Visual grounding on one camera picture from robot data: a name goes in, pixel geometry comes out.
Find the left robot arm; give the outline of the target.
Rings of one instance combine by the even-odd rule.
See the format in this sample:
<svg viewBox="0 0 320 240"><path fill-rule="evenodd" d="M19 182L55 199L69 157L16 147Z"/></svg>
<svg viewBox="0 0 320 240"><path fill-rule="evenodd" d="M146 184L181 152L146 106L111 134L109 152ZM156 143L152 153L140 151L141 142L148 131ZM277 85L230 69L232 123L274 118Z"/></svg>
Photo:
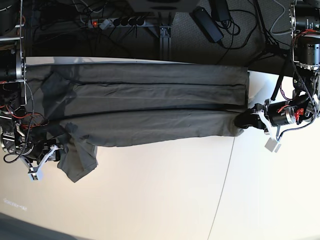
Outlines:
<svg viewBox="0 0 320 240"><path fill-rule="evenodd" d="M281 49L272 33L263 29L265 49L252 61L261 60L266 54L284 58L274 91L263 104L238 115L234 124L241 129L254 127L271 132L285 125L301 123L310 125L320 116L320 2L318 0L295 0L288 10L291 41L289 49ZM287 66L293 68L292 97L285 96L282 82ZM276 102L280 93L284 100Z"/></svg>

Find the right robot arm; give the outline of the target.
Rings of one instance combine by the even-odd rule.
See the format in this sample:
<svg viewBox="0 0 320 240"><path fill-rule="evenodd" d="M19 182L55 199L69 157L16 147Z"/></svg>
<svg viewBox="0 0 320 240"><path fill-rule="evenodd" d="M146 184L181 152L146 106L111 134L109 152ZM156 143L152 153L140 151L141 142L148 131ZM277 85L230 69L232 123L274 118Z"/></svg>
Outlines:
<svg viewBox="0 0 320 240"><path fill-rule="evenodd" d="M35 100L26 79L24 54L25 17L23 1L0 2L0 147L5 151L7 164L21 160L29 177L40 179L41 168L49 161L58 162L64 142L58 136L59 127L52 137L49 120L35 112Z"/></svg>

